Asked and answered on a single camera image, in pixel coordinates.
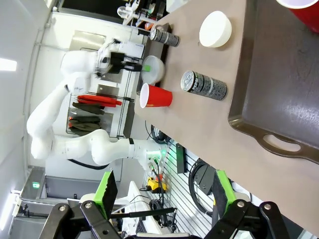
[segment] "tray handle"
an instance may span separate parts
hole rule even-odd
[[[277,148],[271,144],[269,144],[268,142],[265,141],[264,137],[267,135],[273,135],[274,137],[276,137],[277,139],[280,139],[284,142],[287,143],[294,143],[299,145],[300,149],[298,151],[288,151],[288,150],[284,150],[281,148]],[[278,135],[278,134],[274,134],[274,133],[264,133],[261,136],[255,137],[255,139],[257,140],[257,142],[267,151],[282,156],[282,157],[288,157],[288,158],[304,158],[307,159],[311,162],[317,163],[319,164],[319,150],[312,148],[308,145],[305,145],[303,143],[299,143],[295,140],[292,140],[290,138]]]

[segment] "ceiling light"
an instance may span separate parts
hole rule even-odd
[[[16,71],[16,61],[0,58],[0,71]]]

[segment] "slatted wall panel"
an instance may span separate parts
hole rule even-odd
[[[211,218],[200,212],[195,206],[188,188],[189,171],[198,157],[186,150],[187,173],[177,174],[175,144],[176,142],[169,145],[166,163],[163,167],[163,181],[167,185],[167,191],[164,195],[165,207],[178,208],[176,219],[178,229],[181,233],[186,232],[204,238],[211,229]],[[147,183],[147,178],[150,175],[151,173],[145,174],[144,185]],[[197,196],[202,204],[207,210],[212,211],[213,197],[206,196],[198,186],[195,186],[196,189]],[[148,196],[150,199],[159,199],[160,197],[159,194],[152,194],[150,192],[148,192]]]

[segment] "brown tray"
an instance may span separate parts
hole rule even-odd
[[[319,34],[275,0],[248,0],[228,121],[276,155],[319,164]],[[272,134],[297,143],[287,151]]]

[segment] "white container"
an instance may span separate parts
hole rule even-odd
[[[164,77],[165,73],[165,66],[164,63],[157,58],[156,56],[148,56],[143,61],[143,68],[145,65],[148,65],[151,67],[150,71],[141,71],[142,80],[144,83],[148,83],[150,85],[153,85]]]
[[[231,31],[227,16],[221,11],[214,11],[202,23],[199,41],[205,47],[220,47],[229,40]]]

